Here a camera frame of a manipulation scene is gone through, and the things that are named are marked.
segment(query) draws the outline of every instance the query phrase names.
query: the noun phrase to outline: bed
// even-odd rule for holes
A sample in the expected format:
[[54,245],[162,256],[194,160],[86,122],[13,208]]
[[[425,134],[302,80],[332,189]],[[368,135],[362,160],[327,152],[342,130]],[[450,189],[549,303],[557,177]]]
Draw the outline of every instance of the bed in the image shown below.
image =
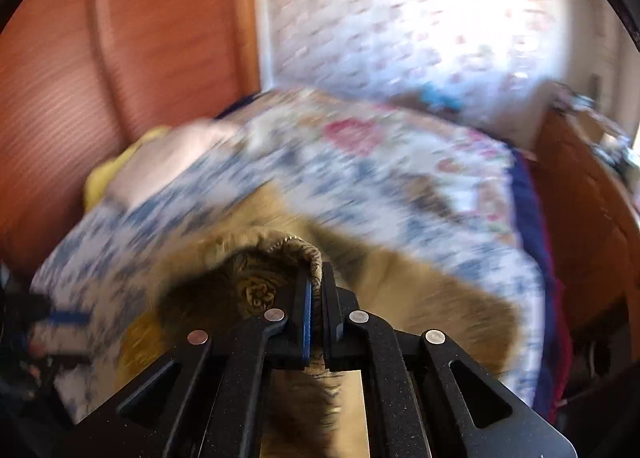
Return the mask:
[[[259,91],[253,1],[24,0],[0,35],[0,258],[57,305],[92,312],[87,328],[42,333],[50,348],[94,356],[92,369],[57,381],[69,411],[80,420],[111,393],[119,337],[144,307],[156,251],[272,178],[307,215],[519,305],[522,341],[501,378],[547,416],[559,330],[543,221],[525,214],[537,209],[524,161],[482,133],[385,105],[275,92],[224,119],[251,119],[246,129],[267,138],[208,152],[131,214],[103,203],[82,216],[92,168],[149,128],[219,117]],[[436,173],[446,184],[434,188],[426,177]]]

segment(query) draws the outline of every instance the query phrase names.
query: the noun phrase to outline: mattress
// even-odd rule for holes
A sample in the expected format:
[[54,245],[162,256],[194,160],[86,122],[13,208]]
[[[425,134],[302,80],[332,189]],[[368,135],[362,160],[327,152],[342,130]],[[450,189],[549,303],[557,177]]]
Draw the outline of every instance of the mattress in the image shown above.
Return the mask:
[[516,304],[521,342],[499,378],[532,405],[545,289],[514,223],[514,158],[504,144],[428,115],[311,90],[273,92],[225,120],[244,124],[242,149],[211,149],[132,212],[102,202],[36,273],[34,291],[59,308],[92,313],[86,327],[38,328],[50,350],[92,355],[91,367],[56,379],[75,420],[114,393],[120,337],[146,309],[156,258],[268,180],[293,211]]

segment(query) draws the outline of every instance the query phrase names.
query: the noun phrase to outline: patterned wallpaper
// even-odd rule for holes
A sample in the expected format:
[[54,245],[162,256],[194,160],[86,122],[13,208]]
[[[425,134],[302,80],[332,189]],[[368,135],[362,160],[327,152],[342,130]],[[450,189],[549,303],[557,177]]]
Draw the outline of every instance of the patterned wallpaper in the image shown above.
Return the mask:
[[412,104],[426,83],[462,122],[520,144],[541,81],[566,70],[564,0],[268,0],[274,82]]

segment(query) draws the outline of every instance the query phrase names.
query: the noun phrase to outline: silver rivet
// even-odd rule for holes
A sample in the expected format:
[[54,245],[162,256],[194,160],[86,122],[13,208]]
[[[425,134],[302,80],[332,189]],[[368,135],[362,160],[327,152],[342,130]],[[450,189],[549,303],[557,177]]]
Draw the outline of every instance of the silver rivet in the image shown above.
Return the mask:
[[362,324],[369,320],[369,314],[364,310],[354,310],[349,314],[349,319],[354,323]]
[[209,336],[204,330],[194,330],[189,335],[187,335],[187,340],[191,344],[204,344],[207,342]]
[[431,344],[442,344],[446,337],[444,333],[440,330],[429,330],[424,334],[424,338],[427,339]]
[[264,313],[264,318],[272,323],[282,321],[284,319],[284,312],[280,308],[269,308]]

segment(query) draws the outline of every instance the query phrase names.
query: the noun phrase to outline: blue and white patterned fabric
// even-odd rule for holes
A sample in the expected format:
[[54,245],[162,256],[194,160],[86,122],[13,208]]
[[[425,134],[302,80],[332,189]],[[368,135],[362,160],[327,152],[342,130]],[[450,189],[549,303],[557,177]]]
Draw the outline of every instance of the blue and white patterned fabric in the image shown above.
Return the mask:
[[[277,113],[270,109],[265,115]],[[334,112],[328,116],[340,118]],[[394,131],[404,135],[404,150],[421,149],[424,156],[433,151],[429,146],[435,142],[439,157],[443,152],[456,156],[455,149],[447,151],[442,140],[428,131]],[[497,147],[500,153],[503,148]],[[504,163],[500,186],[508,189],[508,163]],[[87,350],[92,355],[92,367],[56,379],[75,419],[81,420],[114,393],[120,337],[146,310],[148,276],[162,251],[213,225],[230,205],[268,180],[278,183],[294,212],[430,261],[517,304],[522,342],[512,369],[501,380],[531,405],[544,327],[536,263],[517,244],[501,242],[484,224],[452,221],[416,208],[398,184],[395,171],[371,153],[346,152],[322,135],[311,135],[304,142],[280,136],[277,146],[259,156],[249,149],[210,150],[133,212],[120,212],[109,202],[98,205],[60,243],[33,280],[34,291],[49,294],[58,307],[92,312],[86,328],[41,326],[38,330],[51,350]]]

